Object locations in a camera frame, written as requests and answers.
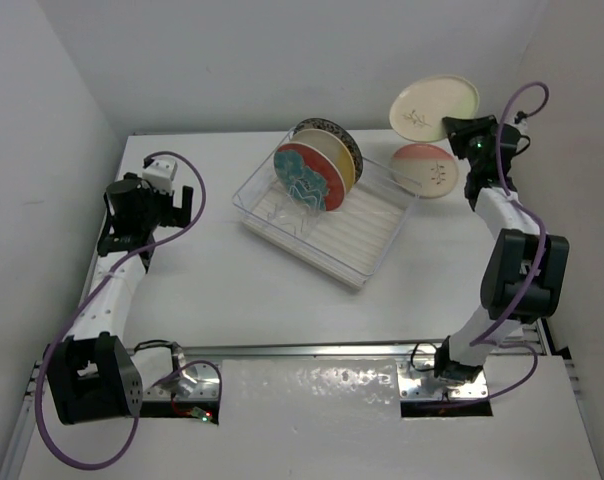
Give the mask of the cream green twig plate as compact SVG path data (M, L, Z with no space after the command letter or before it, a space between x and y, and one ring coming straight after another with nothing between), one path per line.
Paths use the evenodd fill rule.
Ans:
M406 87L389 110L391 128L402 138L433 143L446 138L442 119L473 119L480 95L467 79L457 75L435 75Z

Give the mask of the pink cream leaf plate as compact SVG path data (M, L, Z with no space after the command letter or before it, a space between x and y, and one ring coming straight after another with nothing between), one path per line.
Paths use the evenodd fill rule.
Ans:
M414 143L399 148L391 157L390 169L399 186L425 199L448 195L459 179L454 157L431 144Z

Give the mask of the red blue floral plate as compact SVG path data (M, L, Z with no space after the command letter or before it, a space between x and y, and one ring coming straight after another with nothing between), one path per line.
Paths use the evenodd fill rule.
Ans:
M290 141L273 154L276 177L294 199L316 211L338 209L346 196L346 185L338 168L318 149Z

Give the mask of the cream yellow plate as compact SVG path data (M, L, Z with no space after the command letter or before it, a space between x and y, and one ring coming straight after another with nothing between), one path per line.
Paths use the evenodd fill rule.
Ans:
M305 129L292 136L293 142L304 143L324 154L338 169L349 193L355 184L355 165L345 144L334 134L321 129Z

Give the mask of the blue patterned rim plate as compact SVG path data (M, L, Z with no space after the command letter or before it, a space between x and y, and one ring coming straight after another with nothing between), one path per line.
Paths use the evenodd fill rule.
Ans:
M336 136L345 145L352 157L355 169L354 182L357 183L363 174L364 163L361 150L351 134L337 123L320 117L311 117L302 120L294 127L293 134L296 135L300 131L307 129L319 129L329 132Z

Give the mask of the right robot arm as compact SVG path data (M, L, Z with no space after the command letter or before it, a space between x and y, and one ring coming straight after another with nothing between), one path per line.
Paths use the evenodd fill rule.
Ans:
M525 324L558 307L569 242L547 232L539 216L519 201L510 177L524 134L494 116L445 117L452 153L470 166L464 195L491 232L495 245L480 285L480 305L448 336L434 357L436 378L454 384L477 378L495 349Z

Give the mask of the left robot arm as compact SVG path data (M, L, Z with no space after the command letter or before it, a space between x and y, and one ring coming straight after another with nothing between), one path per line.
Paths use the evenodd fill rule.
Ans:
M78 318L56 346L47 380L60 421L73 425L139 414L143 381L121 338L136 288L149 270L159 227L186 227L193 190L174 204L176 169L163 163L127 173L103 195L106 219Z

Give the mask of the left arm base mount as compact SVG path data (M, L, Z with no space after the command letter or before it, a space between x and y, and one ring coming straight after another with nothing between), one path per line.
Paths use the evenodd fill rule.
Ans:
M142 392L163 390L181 399L218 400L222 394L222 375L219 365L208 360L193 360L169 371L148 361L134 363L139 368Z

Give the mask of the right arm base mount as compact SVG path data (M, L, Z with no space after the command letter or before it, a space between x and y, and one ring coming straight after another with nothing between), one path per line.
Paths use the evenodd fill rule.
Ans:
M470 382L441 380L434 376L435 354L439 344L412 344L404 360L397 362L400 397L409 404L470 402L487 400L489 389L483 371Z

